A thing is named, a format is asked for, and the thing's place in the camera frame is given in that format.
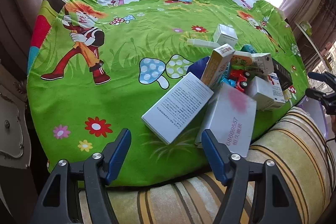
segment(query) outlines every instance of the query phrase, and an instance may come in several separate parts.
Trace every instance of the blue gripper pad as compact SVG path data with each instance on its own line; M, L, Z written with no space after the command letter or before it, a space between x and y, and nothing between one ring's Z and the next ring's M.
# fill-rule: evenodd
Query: blue gripper pad
M126 129L125 133L121 131L120 134L123 134L123 136L121 137L120 140L118 140L118 138L115 140L116 142L119 141L119 143L115 148L115 152L113 153L113 156L109 161L109 171L105 179L106 185L110 185L111 182L118 177L120 169L126 158L128 149L131 146L132 141L131 132L128 129Z
M223 185L226 185L228 179L227 176L225 175L224 161L220 157L216 147L214 146L206 130L202 132L202 147L210 163L215 178L218 181L220 181Z
M314 79L321 82L324 82L326 80L326 77L324 75L312 71L308 72L308 77L310 79Z

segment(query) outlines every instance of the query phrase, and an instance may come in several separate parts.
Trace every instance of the striped sofa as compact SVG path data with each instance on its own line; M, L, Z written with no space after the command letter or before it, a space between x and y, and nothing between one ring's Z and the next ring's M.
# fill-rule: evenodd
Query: striped sofa
M329 204L336 183L334 155L324 136L302 109L293 107L250 146L247 160L273 159L286 180L303 224L314 224ZM141 191L110 190L120 224L212 224L226 187L212 172ZM249 182L241 224L248 224L254 182ZM85 224L91 224L85 191L80 192Z

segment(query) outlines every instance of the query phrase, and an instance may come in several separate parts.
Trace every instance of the green tablecloth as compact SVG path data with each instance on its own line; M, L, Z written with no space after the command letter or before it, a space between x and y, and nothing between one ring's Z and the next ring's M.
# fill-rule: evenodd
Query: green tablecloth
M292 30L271 4L44 0L31 42L28 96L50 170L59 159L84 160L101 151L122 128L132 132L132 145L113 185L154 184L207 164L203 150L194 145L204 110L169 146L140 118L192 62L211 53L186 45L186 40L211 41L218 23L236 30L237 50L248 43L257 52L270 52L292 75L285 106L256 113L255 139L298 102L308 86ZM91 72L94 58L104 64ZM169 61L175 66L167 67Z

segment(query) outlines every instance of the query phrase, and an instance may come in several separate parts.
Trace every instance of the pink curtain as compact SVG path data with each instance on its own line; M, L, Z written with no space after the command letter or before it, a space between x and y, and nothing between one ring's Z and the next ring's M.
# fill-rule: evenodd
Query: pink curtain
M42 0L0 0L0 59L18 80L26 77L30 39Z
M307 71L314 69L320 62L318 54L295 22L310 22L313 31L311 39L319 51L325 54L336 41L336 3L334 0L284 0L279 8L294 32Z

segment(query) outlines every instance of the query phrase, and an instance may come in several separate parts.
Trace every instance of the cartoon grass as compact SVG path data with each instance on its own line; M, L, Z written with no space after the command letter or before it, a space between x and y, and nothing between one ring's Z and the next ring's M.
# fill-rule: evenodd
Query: cartoon grass
M156 157L156 162L163 156L167 155L167 160L169 159L170 155L174 150L184 150L189 153L191 152L192 148L196 148L196 145L194 144L195 142L195 136L191 136L191 132L195 132L195 130L198 130L199 127L194 127L191 128L184 133L182 133L174 142L172 142L170 145L166 145L164 142L161 140L153 140L153 141L148 141L145 142L141 145L155 145L157 148L153 150L152 154L150 155L150 159L153 157ZM150 135L153 136L152 133L143 133L141 135Z

